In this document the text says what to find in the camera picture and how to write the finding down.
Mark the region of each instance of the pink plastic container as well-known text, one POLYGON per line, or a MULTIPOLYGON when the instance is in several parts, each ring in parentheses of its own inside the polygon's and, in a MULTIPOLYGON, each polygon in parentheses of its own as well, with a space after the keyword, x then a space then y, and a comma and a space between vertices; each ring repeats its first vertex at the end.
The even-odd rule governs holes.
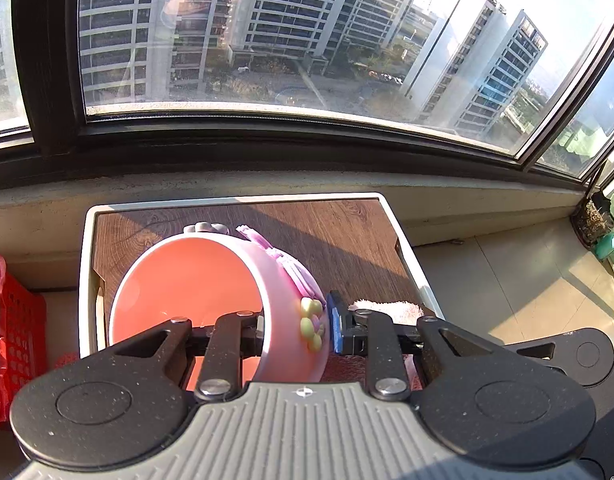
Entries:
MULTIPOLYGON (((303 294, 273 251, 215 233, 186 233, 159 242, 136 260, 120 284, 111 311, 110 344, 172 317, 189 317, 193 326, 206 326, 229 312, 263 310, 263 351, 260 358, 244 361, 243 381, 319 381, 329 354, 327 315, 321 317, 322 348, 310 351, 300 332, 303 294)), ((190 389, 201 362, 197 358, 190 389)))

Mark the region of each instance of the ribbed plastic surface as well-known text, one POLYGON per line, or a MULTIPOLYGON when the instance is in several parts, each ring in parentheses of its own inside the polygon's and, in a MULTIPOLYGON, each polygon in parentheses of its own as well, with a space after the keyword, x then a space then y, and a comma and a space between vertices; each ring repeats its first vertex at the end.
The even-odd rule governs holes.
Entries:
POLYGON ((200 408, 181 438, 114 471, 62 472, 32 463, 27 480, 591 480, 576 463, 501 472, 432 440, 411 409, 359 384, 250 384, 241 398, 200 408))

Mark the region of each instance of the red crate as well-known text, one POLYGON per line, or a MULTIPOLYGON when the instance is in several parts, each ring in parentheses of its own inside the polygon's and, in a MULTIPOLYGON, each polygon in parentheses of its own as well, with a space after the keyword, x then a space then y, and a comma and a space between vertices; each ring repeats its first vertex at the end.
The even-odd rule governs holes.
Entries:
POLYGON ((22 386, 47 371, 46 306, 6 271, 0 256, 0 424, 22 386))

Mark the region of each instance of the black window frame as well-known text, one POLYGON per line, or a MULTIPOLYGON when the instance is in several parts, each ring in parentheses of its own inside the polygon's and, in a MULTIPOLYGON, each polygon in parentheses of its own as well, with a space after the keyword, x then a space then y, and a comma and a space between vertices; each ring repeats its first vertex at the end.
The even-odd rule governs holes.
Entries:
MULTIPOLYGON (((320 117, 300 110, 238 114, 156 110, 87 117, 78 13, 78 0, 12 0, 14 53, 30 127, 0 134, 0 188, 130 172, 318 167, 583 189, 581 178, 542 166, 538 160, 614 56, 614 16, 610 16, 609 25, 594 37, 552 98, 560 106, 545 111, 534 142, 514 157, 434 136, 423 126, 320 117)), ((602 152, 609 153, 613 146, 614 140, 602 152)), ((588 171, 601 163, 599 158, 588 171)))

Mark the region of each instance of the pink towel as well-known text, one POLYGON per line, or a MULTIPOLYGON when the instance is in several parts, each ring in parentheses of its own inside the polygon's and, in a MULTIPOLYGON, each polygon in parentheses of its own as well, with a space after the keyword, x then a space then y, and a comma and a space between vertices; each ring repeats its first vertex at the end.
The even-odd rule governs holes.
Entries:
MULTIPOLYGON (((373 303, 373 301, 360 300, 350 305, 350 310, 368 308, 389 314, 394 323, 415 325, 418 318, 424 316, 423 310, 413 303, 398 301, 396 303, 373 303)), ((416 373, 414 360, 411 355, 403 356, 405 369, 409 377, 409 386, 412 390, 421 390, 422 386, 416 373)), ((323 372, 321 382, 340 383, 360 381, 365 384, 365 358, 358 356, 339 356, 331 353, 327 366, 323 372)))

